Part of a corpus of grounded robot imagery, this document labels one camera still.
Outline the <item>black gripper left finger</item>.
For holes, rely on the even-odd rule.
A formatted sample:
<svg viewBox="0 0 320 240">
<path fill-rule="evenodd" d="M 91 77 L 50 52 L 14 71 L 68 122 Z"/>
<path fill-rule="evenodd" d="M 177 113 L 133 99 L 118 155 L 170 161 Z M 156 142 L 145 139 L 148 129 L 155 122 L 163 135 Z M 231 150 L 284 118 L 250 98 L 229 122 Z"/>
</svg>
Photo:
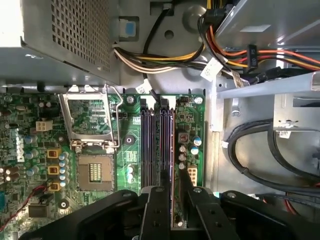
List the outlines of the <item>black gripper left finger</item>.
<svg viewBox="0 0 320 240">
<path fill-rule="evenodd" d="M 160 173 L 159 186 L 137 195 L 119 190 L 37 230 L 22 240 L 161 240 L 170 237 L 170 177 Z"/>
</svg>

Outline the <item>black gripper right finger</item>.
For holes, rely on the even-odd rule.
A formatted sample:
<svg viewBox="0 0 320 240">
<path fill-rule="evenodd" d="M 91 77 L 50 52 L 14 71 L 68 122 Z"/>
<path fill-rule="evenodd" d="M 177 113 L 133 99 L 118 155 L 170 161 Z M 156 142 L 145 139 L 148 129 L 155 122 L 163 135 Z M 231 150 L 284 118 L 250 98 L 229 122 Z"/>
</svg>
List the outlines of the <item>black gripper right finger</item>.
<svg viewBox="0 0 320 240">
<path fill-rule="evenodd" d="M 241 192 L 219 198 L 180 173 L 180 197 L 188 225 L 206 240 L 318 240 L 320 225 Z"/>
</svg>

